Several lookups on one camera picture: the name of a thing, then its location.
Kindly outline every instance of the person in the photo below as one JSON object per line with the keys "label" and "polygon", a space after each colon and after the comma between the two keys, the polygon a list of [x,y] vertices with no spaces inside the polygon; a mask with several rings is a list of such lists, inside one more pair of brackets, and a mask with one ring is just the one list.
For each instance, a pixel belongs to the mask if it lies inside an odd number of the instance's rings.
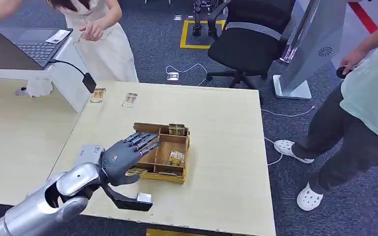
{"label": "person", "polygon": [[[13,14],[22,0],[0,0],[0,20]],[[117,0],[47,0],[73,29],[74,45],[97,80],[139,82],[128,38],[118,23]]]}
{"label": "person", "polygon": [[343,58],[341,66],[346,66],[347,76],[318,109],[307,136],[274,144],[278,152],[311,164],[343,139],[341,148],[311,174],[299,193],[296,202],[306,211],[318,207],[336,187],[378,166],[378,30]]}

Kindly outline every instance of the wooden table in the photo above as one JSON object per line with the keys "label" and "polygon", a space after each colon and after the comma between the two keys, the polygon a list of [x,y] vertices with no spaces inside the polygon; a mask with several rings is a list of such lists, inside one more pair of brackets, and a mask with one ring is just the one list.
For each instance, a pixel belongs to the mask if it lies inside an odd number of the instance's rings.
{"label": "wooden table", "polygon": [[[256,236],[274,236],[258,91],[124,82],[106,87],[103,103],[89,103],[52,174],[72,168],[83,144],[109,147],[134,132],[135,122],[181,123],[190,129],[188,174],[183,185],[141,179],[115,187],[135,197],[152,195],[149,212],[119,210],[102,190],[84,214]],[[133,108],[122,107],[137,93]]]}
{"label": "wooden table", "polygon": [[79,118],[57,90],[15,96],[26,83],[0,79],[0,204],[18,204],[45,183]]}

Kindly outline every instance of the white crocs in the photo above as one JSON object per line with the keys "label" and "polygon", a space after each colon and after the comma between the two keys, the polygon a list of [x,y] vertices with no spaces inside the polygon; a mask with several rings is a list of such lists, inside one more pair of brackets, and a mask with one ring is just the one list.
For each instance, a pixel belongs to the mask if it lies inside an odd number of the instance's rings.
{"label": "white crocs", "polygon": [[276,151],[280,152],[283,155],[286,156],[291,156],[295,159],[297,159],[300,162],[306,163],[306,164],[311,164],[314,162],[313,159],[305,159],[305,158],[299,158],[292,152],[292,146],[294,142],[289,141],[289,140],[277,140],[274,144],[274,147]]}
{"label": "white crocs", "polygon": [[312,191],[308,183],[307,186],[298,194],[296,203],[302,210],[313,210],[319,206],[323,196],[323,194],[317,194],[316,192]]}

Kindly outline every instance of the wooden box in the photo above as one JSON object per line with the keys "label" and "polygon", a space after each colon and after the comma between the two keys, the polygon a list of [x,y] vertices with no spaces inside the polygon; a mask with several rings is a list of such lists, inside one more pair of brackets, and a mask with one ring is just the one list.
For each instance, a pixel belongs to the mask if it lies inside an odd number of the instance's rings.
{"label": "wooden box", "polygon": [[[157,132],[158,137],[153,142],[160,142],[160,146],[150,151],[133,166],[148,170],[147,173],[141,175],[141,178],[183,184],[188,167],[189,129],[185,127],[184,136],[172,135],[169,134],[168,125],[135,123],[134,130],[136,132]],[[185,154],[183,166],[171,166],[167,164],[172,150]]]}

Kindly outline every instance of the robot finger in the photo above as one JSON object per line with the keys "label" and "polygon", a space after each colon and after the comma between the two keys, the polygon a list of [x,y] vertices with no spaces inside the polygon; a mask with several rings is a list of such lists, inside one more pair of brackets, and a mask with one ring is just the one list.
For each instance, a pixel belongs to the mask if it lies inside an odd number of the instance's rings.
{"label": "robot finger", "polygon": [[139,136],[140,134],[141,133],[139,133],[139,132],[133,133],[130,136],[128,136],[126,139],[124,139],[124,141],[129,142],[129,141],[133,140],[135,137]]}
{"label": "robot finger", "polygon": [[138,144],[135,144],[135,150],[138,151],[142,149],[145,145],[149,144],[152,140],[157,137],[157,134],[148,134],[148,136],[144,137]]}
{"label": "robot finger", "polygon": [[159,142],[155,142],[155,143],[152,143],[152,144],[148,145],[147,147],[141,149],[139,151],[140,156],[141,157],[145,156],[147,153],[149,153],[151,150],[153,150],[155,147],[158,147],[159,145],[160,145]]}
{"label": "robot finger", "polygon": [[131,145],[137,145],[138,143],[140,143],[142,140],[144,140],[144,138],[150,136],[151,134],[150,133],[141,133],[141,135],[137,136],[136,138],[130,140],[129,142],[131,143]]}

